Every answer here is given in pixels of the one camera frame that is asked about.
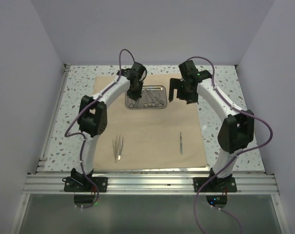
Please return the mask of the steel instrument tray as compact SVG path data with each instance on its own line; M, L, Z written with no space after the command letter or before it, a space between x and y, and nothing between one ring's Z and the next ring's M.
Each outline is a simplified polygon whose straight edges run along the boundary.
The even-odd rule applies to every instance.
M154 108L149 108L147 105L147 101L146 101L146 97L144 94L144 88L146 88L148 90L148 93L150 90L154 89L154 90L159 90L159 92L161 93L161 99L165 102L164 106L156 106ZM156 110L156 109L164 109L167 107L167 94L166 94L166 88L162 85L149 85L149 86L143 86L142 88L142 92L141 92L141 98L138 104L137 108L129 108L129 104L132 102L134 102L135 100L132 100L130 98L128 98L127 96L125 96L125 107L127 109L130 110L147 110L147 109L151 109L151 110Z

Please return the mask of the steel surgical scissors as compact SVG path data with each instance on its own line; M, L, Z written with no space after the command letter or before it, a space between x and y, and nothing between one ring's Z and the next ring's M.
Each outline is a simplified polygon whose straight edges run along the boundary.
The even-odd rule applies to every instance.
M150 97L148 90L146 88L144 88L144 94L146 97L146 101L147 101L147 105L149 108L154 108L155 107L155 103L153 101L153 99Z
M151 94L151 96L155 100L156 106L164 106L165 105L165 102L161 99L161 93L159 92L159 90L152 89L149 91L149 93Z

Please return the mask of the beige cloth wrap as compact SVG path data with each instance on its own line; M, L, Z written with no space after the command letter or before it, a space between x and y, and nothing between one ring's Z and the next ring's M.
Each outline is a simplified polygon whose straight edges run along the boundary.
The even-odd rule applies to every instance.
M125 94L107 109L108 125L100 135L93 159L95 170L141 170L205 167L207 159L195 103L174 99L164 109L130 110ZM182 132L183 154L179 150ZM113 139L123 137L115 162Z

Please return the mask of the blunt steel forceps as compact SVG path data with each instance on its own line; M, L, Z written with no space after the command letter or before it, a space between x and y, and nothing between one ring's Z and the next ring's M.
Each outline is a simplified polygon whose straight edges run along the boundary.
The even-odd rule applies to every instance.
M118 148L117 148L117 161L120 161L121 159L122 149L123 149L123 137L120 136L118 140Z

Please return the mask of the pointed steel tweezers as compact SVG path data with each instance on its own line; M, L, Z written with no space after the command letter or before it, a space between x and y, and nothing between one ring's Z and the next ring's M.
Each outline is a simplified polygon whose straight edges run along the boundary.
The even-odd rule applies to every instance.
M117 162L118 160L118 151L119 151L119 136L116 135L116 137L113 139L113 152L114 152L115 162Z

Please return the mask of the steel scalpel handle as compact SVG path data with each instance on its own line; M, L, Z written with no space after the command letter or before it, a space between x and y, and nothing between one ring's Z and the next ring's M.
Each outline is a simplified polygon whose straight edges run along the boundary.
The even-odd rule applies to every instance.
M180 154L183 154L183 139L182 139L182 132L179 133L179 150Z

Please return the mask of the steel hemostat clamp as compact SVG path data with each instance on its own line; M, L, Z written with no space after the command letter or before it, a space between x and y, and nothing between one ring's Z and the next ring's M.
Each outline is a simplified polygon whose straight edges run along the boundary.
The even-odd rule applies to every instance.
M139 104L140 98L138 98L136 101L134 101L133 103L131 102L129 104L129 108L137 108L138 104Z

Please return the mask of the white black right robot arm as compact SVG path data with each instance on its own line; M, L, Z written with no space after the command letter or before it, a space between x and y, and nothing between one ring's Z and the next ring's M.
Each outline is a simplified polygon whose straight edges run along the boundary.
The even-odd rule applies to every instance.
M178 67L181 78L170 79L169 101L178 98L193 104L202 97L222 122L217 135L220 146L218 158L210 169L209 177L199 187L200 191L217 192L231 183L237 154L254 139L253 112L247 110L247 114L241 114L239 107L212 84L212 74L207 70L199 71L192 60L187 60Z

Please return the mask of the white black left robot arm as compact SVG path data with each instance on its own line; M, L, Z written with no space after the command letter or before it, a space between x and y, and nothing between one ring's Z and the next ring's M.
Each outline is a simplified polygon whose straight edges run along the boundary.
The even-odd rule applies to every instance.
M65 192L98 192L92 179L93 159L100 135L108 125L107 109L122 94L137 101L141 97L143 81L147 75L145 66L134 62L131 68L120 69L117 76L105 88L92 96L83 96L79 114L65 131L65 137L81 135L82 146L79 164L71 175L63 179Z

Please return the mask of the aluminium extrusion rail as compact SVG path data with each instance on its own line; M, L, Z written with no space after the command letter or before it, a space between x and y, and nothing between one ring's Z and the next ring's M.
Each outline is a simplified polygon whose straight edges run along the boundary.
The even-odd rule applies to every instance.
M28 175L24 194L64 194L65 173ZM143 171L106 172L94 174L107 178L105 195L193 195L193 179L207 177L207 171ZM279 189L273 175L235 173L236 195L277 195Z

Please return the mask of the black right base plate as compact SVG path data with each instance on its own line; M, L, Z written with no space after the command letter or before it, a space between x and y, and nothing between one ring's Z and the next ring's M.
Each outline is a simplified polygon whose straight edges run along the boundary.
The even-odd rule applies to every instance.
M199 188L208 181L208 177L194 177L193 187L195 193L198 192ZM201 193L222 193L222 192L237 192L236 181L233 177L230 178L214 178L212 181L207 183L201 190Z

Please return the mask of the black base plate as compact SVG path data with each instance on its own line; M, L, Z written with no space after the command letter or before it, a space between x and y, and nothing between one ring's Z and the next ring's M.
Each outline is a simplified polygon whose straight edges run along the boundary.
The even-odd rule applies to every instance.
M193 187L195 193L198 192L199 188L208 181L208 177L194 177ZM201 190L201 193L222 193L222 192L237 192L236 181L233 177L230 178L214 178L212 181L207 183Z
M92 177L92 182L97 185L97 192L105 193L107 191L108 186L108 178L107 177ZM82 192L94 192L94 185L86 180L83 183L80 183L70 176L62 179L62 182L65 183L64 191L65 192L74 192L74 193L82 193Z

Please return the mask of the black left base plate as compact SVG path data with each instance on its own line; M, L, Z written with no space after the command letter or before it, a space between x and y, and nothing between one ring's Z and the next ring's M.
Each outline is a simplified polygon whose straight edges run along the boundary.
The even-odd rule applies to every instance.
M92 182L97 185L97 192L105 193L107 191L108 186L108 178L107 177L92 177ZM82 192L94 192L94 185L86 180L83 183L80 183L70 176L62 179L62 182L65 183L64 191L65 192L74 192L74 193L82 193Z

